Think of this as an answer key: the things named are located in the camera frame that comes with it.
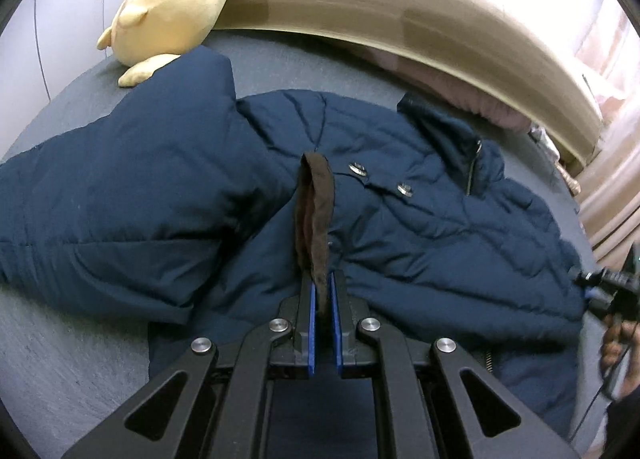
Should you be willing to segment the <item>person's right hand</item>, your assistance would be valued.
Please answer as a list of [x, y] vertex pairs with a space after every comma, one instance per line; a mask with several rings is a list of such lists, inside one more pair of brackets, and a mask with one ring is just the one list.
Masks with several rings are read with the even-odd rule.
[[639, 324], [617, 321], [611, 315], [605, 317], [604, 324], [606, 330], [600, 349], [602, 375], [608, 375], [619, 361], [625, 361], [623, 354], [627, 353], [628, 364], [618, 389], [618, 398], [622, 399], [639, 387]]

